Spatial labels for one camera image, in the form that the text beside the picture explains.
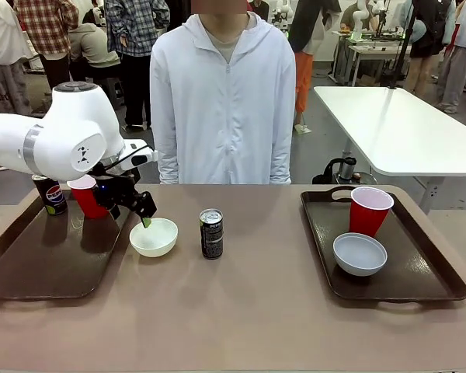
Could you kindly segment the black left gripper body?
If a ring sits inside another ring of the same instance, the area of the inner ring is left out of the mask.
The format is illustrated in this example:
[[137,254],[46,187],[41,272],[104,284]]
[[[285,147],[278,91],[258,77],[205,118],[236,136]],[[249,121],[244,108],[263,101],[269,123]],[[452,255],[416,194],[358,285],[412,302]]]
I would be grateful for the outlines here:
[[124,173],[118,176],[95,176],[94,198],[97,204],[108,211],[115,206],[124,206],[133,211],[136,204],[136,183],[140,173]]

